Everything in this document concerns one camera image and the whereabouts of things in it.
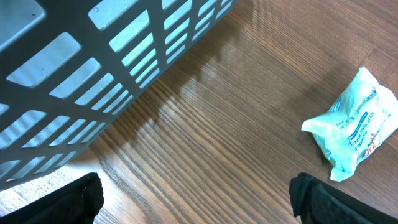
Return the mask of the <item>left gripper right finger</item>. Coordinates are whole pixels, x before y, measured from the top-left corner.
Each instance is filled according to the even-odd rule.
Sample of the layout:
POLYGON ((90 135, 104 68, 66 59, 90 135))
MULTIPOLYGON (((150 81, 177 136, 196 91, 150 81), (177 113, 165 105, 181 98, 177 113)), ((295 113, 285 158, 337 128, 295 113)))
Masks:
POLYGON ((302 223, 397 223, 394 218, 307 173, 289 183, 294 217, 302 223))

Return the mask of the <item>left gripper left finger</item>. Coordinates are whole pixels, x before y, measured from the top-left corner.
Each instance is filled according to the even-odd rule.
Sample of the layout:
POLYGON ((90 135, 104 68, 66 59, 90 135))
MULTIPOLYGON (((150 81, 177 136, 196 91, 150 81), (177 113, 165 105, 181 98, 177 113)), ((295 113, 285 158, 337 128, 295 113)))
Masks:
POLYGON ((91 172, 1 217, 1 224, 93 223, 103 205, 101 179, 91 172))

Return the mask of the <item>teal white tissue packet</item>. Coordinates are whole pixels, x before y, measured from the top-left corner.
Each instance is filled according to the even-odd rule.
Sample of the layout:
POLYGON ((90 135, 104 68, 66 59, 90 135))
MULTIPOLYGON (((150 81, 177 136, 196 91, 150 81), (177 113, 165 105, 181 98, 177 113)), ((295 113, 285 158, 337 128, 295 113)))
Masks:
POLYGON ((397 129, 397 98, 361 67, 348 87, 324 114, 303 122, 332 164, 330 179, 350 178, 397 129))

